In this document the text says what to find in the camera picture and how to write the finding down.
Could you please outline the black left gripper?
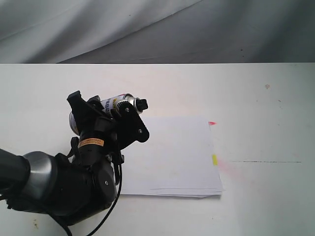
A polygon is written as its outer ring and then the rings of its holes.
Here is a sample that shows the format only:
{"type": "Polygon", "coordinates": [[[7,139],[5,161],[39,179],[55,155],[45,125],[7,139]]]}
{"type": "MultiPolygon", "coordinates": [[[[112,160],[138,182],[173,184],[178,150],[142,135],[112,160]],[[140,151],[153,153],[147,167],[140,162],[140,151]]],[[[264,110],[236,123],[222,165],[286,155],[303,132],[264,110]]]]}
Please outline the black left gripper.
{"type": "Polygon", "coordinates": [[[85,101],[79,90],[67,101],[71,107],[70,128],[79,136],[73,142],[74,163],[87,167],[104,159],[114,166],[123,164],[114,120],[85,101]]]}

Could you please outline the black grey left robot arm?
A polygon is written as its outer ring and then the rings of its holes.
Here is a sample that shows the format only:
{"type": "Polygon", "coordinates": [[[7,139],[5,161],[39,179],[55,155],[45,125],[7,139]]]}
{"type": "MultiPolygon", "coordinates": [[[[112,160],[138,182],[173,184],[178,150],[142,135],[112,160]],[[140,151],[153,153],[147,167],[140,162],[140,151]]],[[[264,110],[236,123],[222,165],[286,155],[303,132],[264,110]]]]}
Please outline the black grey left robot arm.
{"type": "Polygon", "coordinates": [[[67,100],[76,130],[68,154],[0,152],[0,197],[7,207],[48,214],[64,226],[117,202],[124,161],[117,122],[108,113],[110,101],[102,103],[99,96],[84,100],[79,91],[67,100]]]}

